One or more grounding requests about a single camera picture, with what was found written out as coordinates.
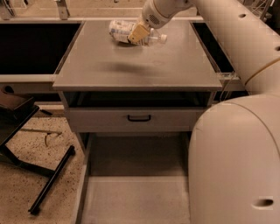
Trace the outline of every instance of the white object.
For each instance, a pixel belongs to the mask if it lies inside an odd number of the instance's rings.
[[[116,40],[123,43],[130,43],[133,45],[140,46],[154,46],[156,43],[165,44],[167,40],[167,35],[159,34],[158,31],[151,28],[149,36],[137,41],[130,42],[128,37],[133,31],[136,23],[124,21],[124,20],[112,20],[108,29],[109,34]]]

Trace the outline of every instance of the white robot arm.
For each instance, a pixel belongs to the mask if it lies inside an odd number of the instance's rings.
[[[159,29],[178,12],[192,7],[188,0],[148,0],[145,2],[134,31],[129,35],[131,42],[138,42],[149,35],[150,28]]]
[[[251,96],[211,107],[189,147],[192,224],[280,221],[280,37],[237,0],[192,0]],[[147,0],[138,26],[168,23],[190,7]]]

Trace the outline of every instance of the floor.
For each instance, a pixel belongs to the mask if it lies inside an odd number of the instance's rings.
[[[38,112],[24,128],[62,131],[62,134],[51,134],[45,140],[45,133],[19,131],[7,145],[20,159],[54,170],[70,145],[74,145],[76,154],[67,161],[41,204],[38,216],[30,215],[28,209],[47,179],[0,164],[0,224],[69,224],[84,157],[81,147],[61,110],[54,111],[51,117]]]
[[[44,108],[26,129],[62,131],[61,135],[19,131],[8,147],[20,159],[55,169],[70,145],[70,157],[38,216],[28,209],[46,178],[0,164],[0,224],[69,224],[81,178],[83,151],[60,109]],[[90,155],[91,176],[82,224],[190,224],[186,147],[181,136],[99,136]]]

